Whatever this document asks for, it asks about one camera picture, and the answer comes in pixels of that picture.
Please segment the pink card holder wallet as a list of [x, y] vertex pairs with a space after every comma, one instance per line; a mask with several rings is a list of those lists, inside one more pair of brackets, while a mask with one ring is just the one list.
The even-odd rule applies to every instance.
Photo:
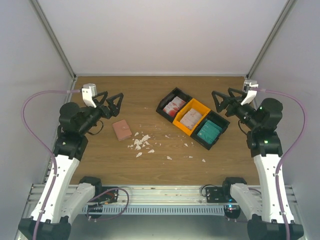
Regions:
[[120, 120], [112, 124], [112, 128], [119, 141], [123, 141], [132, 136], [130, 126], [126, 120]]

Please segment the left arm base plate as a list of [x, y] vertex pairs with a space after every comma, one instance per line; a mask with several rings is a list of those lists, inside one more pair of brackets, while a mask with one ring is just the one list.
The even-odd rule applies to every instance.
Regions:
[[98, 196], [99, 194], [105, 191], [108, 192], [94, 200], [90, 200], [89, 203], [99, 203], [102, 205], [116, 203], [118, 201], [119, 191], [115, 188], [117, 188], [117, 186], [102, 186], [101, 190], [99, 190], [99, 192], [96, 193], [94, 197]]

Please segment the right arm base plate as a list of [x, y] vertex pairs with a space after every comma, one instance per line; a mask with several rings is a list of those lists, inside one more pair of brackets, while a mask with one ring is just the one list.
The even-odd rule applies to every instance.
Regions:
[[206, 186], [204, 189], [207, 203], [227, 204], [234, 202], [234, 199], [225, 193], [221, 186]]

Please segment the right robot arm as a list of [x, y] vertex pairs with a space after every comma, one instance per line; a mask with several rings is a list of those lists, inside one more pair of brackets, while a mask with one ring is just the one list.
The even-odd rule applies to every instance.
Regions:
[[223, 200], [236, 201], [247, 218], [247, 234], [251, 240], [298, 240], [304, 228], [296, 223], [291, 212], [283, 178], [284, 160], [281, 140], [276, 132], [283, 117], [283, 104], [275, 98], [265, 98], [255, 109], [251, 101], [257, 88], [248, 92], [229, 88], [228, 94], [211, 93], [217, 112], [226, 110], [227, 117], [236, 116], [249, 128], [247, 146], [256, 166], [261, 202], [247, 184], [227, 178], [221, 190]]

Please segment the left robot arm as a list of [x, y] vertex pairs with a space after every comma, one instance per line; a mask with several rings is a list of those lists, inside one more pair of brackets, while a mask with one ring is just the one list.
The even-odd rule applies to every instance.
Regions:
[[57, 140], [49, 150], [51, 170], [41, 197], [28, 218], [20, 220], [18, 230], [28, 240], [67, 240], [72, 223], [90, 201], [98, 202], [105, 192], [96, 177], [84, 177], [69, 199], [65, 195], [72, 176], [88, 145], [86, 134], [102, 118], [120, 113], [123, 93], [108, 97], [108, 93], [80, 89], [84, 107], [65, 103], [59, 110]]

